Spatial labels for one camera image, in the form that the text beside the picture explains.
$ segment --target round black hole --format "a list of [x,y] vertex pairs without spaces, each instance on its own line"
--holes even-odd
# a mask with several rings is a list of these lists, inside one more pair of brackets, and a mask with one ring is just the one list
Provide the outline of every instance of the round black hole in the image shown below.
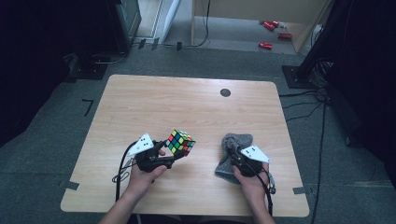
[[224,97],[229,97],[229,96],[231,95],[231,91],[228,90],[228,89],[222,89],[222,90],[220,91],[220,94],[221,94],[222,96],[224,96]]

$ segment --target human arm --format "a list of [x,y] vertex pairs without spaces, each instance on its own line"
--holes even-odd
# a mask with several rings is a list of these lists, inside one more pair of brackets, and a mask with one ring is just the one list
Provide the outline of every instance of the human arm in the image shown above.
[[106,223],[127,223],[132,211],[137,203],[147,194],[151,183],[166,171],[166,166],[162,165],[154,169],[151,173],[140,171],[137,165],[131,168],[129,184],[118,201],[110,208],[100,221]]
[[[264,163],[263,168],[268,171],[268,163]],[[236,166],[233,166],[233,175],[241,183],[242,191],[250,206],[254,222],[256,224],[275,223],[274,219],[267,210],[265,204],[265,190],[259,178],[257,176],[242,176],[241,172]],[[259,173],[259,176],[262,178],[265,184],[268,184],[268,176],[265,172]]]

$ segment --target gray carpet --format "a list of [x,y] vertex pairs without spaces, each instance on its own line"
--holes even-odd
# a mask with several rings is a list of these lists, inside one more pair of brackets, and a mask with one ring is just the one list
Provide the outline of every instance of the gray carpet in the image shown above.
[[[279,94],[295,93],[281,65],[299,65],[304,57],[273,52],[134,47],[111,64],[103,80],[62,83],[37,113],[30,127],[0,148],[0,223],[97,223],[103,214],[65,213],[64,189],[90,128],[108,77],[131,74],[273,81]],[[94,100],[91,111],[82,99]],[[314,102],[313,96],[281,98],[283,106]],[[285,118],[309,114],[316,105],[284,109]],[[321,106],[309,118],[288,121],[311,214],[276,217],[278,223],[309,223],[318,182]],[[326,106],[321,186],[316,223],[394,223],[396,192],[383,163],[364,148],[345,146],[345,133],[331,106]]]

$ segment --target crumpled gray fabric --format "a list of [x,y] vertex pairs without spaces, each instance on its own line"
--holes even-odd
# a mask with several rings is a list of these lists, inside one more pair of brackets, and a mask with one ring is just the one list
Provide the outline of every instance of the crumpled gray fabric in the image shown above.
[[231,164],[231,156],[228,149],[232,148],[232,144],[237,144],[241,148],[250,147],[253,142],[253,135],[249,133],[237,134],[227,133],[221,140],[221,147],[224,156],[216,167],[215,174],[233,184],[241,184],[239,180],[233,175],[233,165]]

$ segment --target rubik's cube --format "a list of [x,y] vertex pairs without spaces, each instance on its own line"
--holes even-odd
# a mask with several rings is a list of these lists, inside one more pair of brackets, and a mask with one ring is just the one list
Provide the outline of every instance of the rubik's cube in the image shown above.
[[173,130],[165,144],[176,158],[181,158],[189,155],[195,141],[189,134],[181,130]]

